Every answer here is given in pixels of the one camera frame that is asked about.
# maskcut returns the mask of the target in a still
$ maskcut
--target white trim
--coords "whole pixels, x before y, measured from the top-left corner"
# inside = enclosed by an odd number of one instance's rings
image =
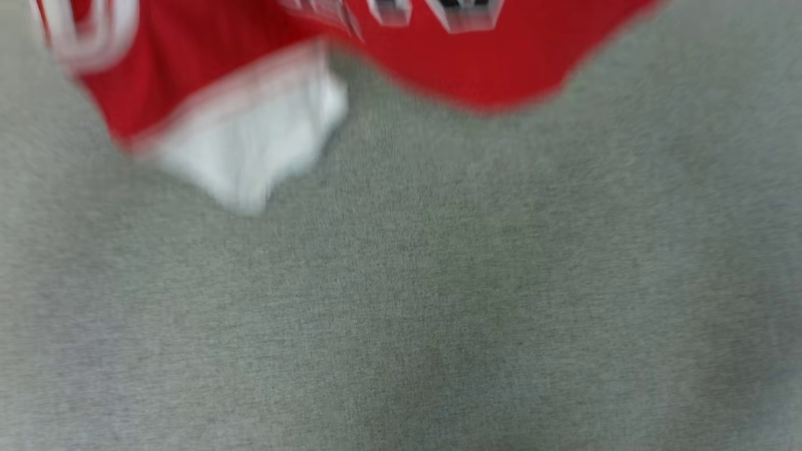
[[[109,2],[92,0],[86,21],[76,24],[70,0],[42,0],[42,11],[37,0],[30,0],[34,27],[43,30],[47,21],[51,52],[69,72],[107,70],[131,48],[140,24],[140,0],[113,0],[111,7]],[[82,35],[79,27],[91,32]]]
[[[273,188],[308,169],[346,113],[321,43],[252,64],[193,96],[136,149],[238,213],[259,213]]]
[[[41,0],[42,13],[47,18],[47,29],[54,40],[75,40],[75,18],[70,0]]]

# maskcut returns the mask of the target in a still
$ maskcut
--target red fabric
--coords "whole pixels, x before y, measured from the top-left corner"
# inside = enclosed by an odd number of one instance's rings
[[[122,144],[157,126],[189,96],[307,39],[273,2],[140,0],[140,25],[114,67],[80,79]]]
[[[582,58],[656,0],[506,0],[495,29],[449,34],[424,0],[408,26],[381,26],[367,0],[346,0],[362,39],[302,19],[401,80],[474,108],[503,108],[559,87]]]
[[[71,1],[76,22],[92,30],[90,0]],[[114,8],[131,0],[107,1]],[[409,23],[395,27],[379,24],[369,0],[298,0],[326,4],[328,10],[313,8],[318,16],[338,6],[347,13],[334,15],[339,22],[331,14],[319,20],[288,13],[301,4],[296,0],[135,1],[140,10],[131,46],[102,71],[76,72],[123,144],[164,125],[187,98],[227,75],[320,34],[417,88],[474,108],[507,107],[558,87],[610,32],[656,2],[505,0],[491,30],[449,34],[427,0],[409,0]]]

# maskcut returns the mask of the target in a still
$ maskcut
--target gray carpet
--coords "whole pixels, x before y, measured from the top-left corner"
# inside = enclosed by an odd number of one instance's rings
[[[0,5],[0,449],[802,449],[802,2],[678,0],[478,118],[340,59],[260,217]]]

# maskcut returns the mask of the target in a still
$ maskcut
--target clothing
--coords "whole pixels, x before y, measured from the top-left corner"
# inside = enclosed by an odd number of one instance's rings
[[[346,112],[327,39],[475,108],[553,90],[654,0],[30,0],[122,148],[257,213]]]

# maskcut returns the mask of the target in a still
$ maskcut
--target printed number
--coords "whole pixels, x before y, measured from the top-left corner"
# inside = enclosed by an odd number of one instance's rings
[[[496,28],[504,0],[426,0],[449,33]]]
[[[279,0],[292,13],[312,16],[322,22],[340,26],[362,39],[362,32],[354,14],[343,0]]]
[[[496,27],[504,0],[425,0],[431,11],[452,34],[492,30]],[[280,0],[288,10],[310,14],[332,22],[360,36],[356,18],[344,0]],[[407,26],[412,17],[412,0],[367,0],[371,14],[383,26]]]
[[[410,0],[367,0],[367,5],[384,26],[407,26],[412,17]]]

